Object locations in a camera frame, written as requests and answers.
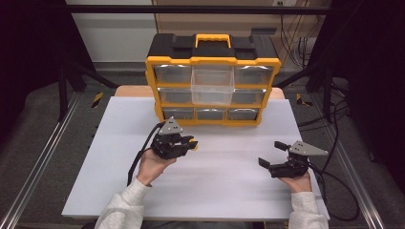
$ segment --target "yellow clamp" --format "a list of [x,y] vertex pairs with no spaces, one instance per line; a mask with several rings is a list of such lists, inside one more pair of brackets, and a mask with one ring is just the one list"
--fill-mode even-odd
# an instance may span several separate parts
[[199,146],[196,145],[196,147],[194,149],[192,149],[192,151],[196,151],[197,149],[199,149]]

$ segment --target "aluminum rail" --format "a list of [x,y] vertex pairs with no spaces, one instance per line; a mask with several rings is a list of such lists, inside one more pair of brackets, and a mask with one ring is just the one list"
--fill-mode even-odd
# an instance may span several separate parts
[[69,121],[71,120],[77,103],[82,96],[82,93],[74,93],[69,104],[69,110],[65,115],[65,118],[56,124],[51,137],[49,138],[47,144],[42,150],[41,155],[33,166],[30,175],[28,176],[26,182],[21,188],[18,196],[15,198],[14,203],[10,207],[9,211],[2,218],[0,222],[1,229],[12,229],[16,226],[18,220],[20,219],[28,201],[30,200],[36,185],[38,184],[42,174],[44,173],[48,162],[50,161],[53,152],[66,130]]
[[329,15],[350,12],[351,9],[329,7],[251,7],[251,6],[147,6],[147,5],[44,5],[51,11],[71,13],[202,13],[202,14],[292,14]]
[[[315,96],[313,94],[310,94],[311,100],[314,102],[314,105],[318,111],[319,114],[322,114],[322,102],[321,98],[319,95]],[[325,126],[328,126],[328,123],[325,119],[323,119]],[[336,136],[336,130],[333,125],[329,125],[326,127],[328,131],[328,135],[330,138],[330,141],[334,141],[334,137]],[[343,145],[337,139],[336,143],[336,148],[335,148],[335,154],[339,160],[339,164],[342,167],[343,173],[345,174],[346,179],[348,180],[349,185],[352,188],[352,191],[356,195],[360,209],[363,213],[364,219],[367,221],[369,224],[369,227],[372,229],[384,229],[384,223],[381,219],[381,216],[379,216],[377,210],[375,209],[375,206],[373,204],[372,199],[370,198],[369,193],[367,192],[366,187],[363,184],[363,181],[361,181],[360,176],[354,169],[351,160],[349,159],[348,154],[346,153]]]

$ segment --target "white table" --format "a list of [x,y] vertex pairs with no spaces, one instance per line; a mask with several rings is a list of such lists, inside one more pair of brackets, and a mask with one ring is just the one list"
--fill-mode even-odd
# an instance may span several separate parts
[[[111,97],[63,216],[96,218],[112,195],[126,187],[135,156],[159,122],[154,102],[153,97]],[[269,100],[257,127],[183,128],[181,135],[193,135],[199,149],[179,157],[152,183],[144,201],[145,219],[288,219],[290,190],[258,165],[258,157],[272,164],[287,160],[287,152],[274,148],[274,141],[301,140],[288,100]],[[311,176],[320,212],[329,218]]]

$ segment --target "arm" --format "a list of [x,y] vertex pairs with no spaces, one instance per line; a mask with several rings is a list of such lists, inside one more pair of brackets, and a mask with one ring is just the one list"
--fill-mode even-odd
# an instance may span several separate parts
[[293,212],[289,215],[288,228],[329,228],[328,220],[319,214],[315,194],[310,187],[310,176],[306,172],[298,178],[280,178],[291,190]]
[[175,159],[165,160],[147,150],[140,160],[137,177],[121,193],[113,196],[98,218],[96,228],[140,228],[143,199],[152,188],[150,183],[174,162]]

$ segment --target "gray carpet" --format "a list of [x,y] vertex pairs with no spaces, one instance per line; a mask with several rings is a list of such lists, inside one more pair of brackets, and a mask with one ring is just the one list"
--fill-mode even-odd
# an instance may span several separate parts
[[[146,83],[143,73],[119,72],[104,73],[104,75],[109,76],[118,84]],[[60,214],[64,207],[64,201],[75,183],[75,178],[87,154],[88,147],[92,143],[93,135],[96,133],[96,127],[102,118],[109,97],[115,91],[103,87],[91,79],[86,80],[89,86],[80,97],[73,118],[19,220],[19,227],[21,228],[30,227],[27,224],[32,227],[33,223],[41,224],[41,228],[46,228],[45,224],[49,226],[48,228],[58,228],[56,225],[60,224],[67,228],[67,225],[79,226],[88,222],[88,220],[63,218]],[[300,93],[306,102],[313,102],[311,99],[314,96],[319,96],[319,94],[307,94],[302,85],[303,82],[297,82],[284,89],[297,123],[312,120],[320,115],[314,106],[297,104],[295,98],[297,93]],[[104,96],[102,96],[99,105],[92,108],[95,96],[99,92],[104,92]],[[334,103],[341,99],[339,95],[333,95]],[[4,216],[12,205],[50,137],[56,125],[58,109],[56,84],[32,92],[27,98],[24,112],[18,117],[13,127],[9,141],[0,146],[1,216]],[[320,126],[323,126],[323,122],[300,129],[308,130]],[[396,187],[385,166],[370,162],[367,146],[349,116],[345,115],[339,119],[338,128],[339,140],[350,155],[350,159],[386,227],[405,228],[405,219],[402,216],[405,212],[405,198]],[[304,131],[302,138],[307,143],[325,150],[330,150],[332,145],[325,129]],[[310,160],[319,167],[325,163],[324,158],[312,157]],[[345,176],[335,157],[331,160],[327,171],[345,181]],[[355,206],[348,191],[329,177],[326,177],[326,185],[329,211],[342,218],[352,216]],[[284,223],[269,222],[267,227],[284,228]],[[369,228],[369,226],[360,213],[356,220],[350,222],[332,218],[330,228]]]

